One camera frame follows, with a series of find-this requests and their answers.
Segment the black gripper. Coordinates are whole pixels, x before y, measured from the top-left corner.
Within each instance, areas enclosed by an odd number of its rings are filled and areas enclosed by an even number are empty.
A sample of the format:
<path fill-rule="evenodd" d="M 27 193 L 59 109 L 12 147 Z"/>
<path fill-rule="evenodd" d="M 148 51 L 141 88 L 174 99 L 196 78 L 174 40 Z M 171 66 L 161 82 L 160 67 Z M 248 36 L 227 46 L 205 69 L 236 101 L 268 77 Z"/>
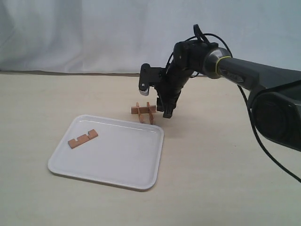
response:
<path fill-rule="evenodd" d="M 181 90 L 194 72 L 202 72 L 205 56 L 217 48 L 216 42 L 198 40 L 181 41 L 175 44 L 173 60 L 166 68 L 166 74 L 155 86 L 157 111 L 164 118 L 171 118 Z"/>

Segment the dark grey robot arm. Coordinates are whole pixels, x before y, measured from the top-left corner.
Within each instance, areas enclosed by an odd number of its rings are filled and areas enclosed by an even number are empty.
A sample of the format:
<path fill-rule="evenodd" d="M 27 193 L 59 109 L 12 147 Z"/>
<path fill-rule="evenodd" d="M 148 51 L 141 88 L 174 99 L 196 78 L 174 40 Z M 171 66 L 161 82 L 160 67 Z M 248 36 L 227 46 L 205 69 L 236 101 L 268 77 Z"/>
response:
<path fill-rule="evenodd" d="M 155 89 L 163 104 L 175 105 L 193 72 L 227 80 L 249 91 L 247 107 L 258 131 L 268 140 L 301 148 L 301 73 L 233 58 L 217 43 L 182 41 Z"/>

